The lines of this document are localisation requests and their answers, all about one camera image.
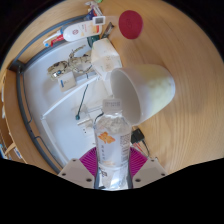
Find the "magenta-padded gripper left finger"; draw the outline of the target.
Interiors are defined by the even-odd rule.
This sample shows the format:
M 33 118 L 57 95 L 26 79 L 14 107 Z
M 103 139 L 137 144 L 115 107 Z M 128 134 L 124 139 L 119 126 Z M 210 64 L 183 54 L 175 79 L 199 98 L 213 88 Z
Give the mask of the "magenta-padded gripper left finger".
M 98 174 L 96 149 L 92 148 L 80 159 L 72 158 L 58 174 L 78 186 L 94 189 Z

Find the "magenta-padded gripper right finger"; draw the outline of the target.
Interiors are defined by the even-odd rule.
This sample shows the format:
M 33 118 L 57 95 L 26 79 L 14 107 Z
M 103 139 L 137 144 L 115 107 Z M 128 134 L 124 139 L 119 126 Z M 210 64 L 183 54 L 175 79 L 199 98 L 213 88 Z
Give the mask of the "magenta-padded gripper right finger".
M 165 177 L 167 172 L 156 158 L 147 158 L 134 147 L 130 148 L 128 188 L 140 188 Z

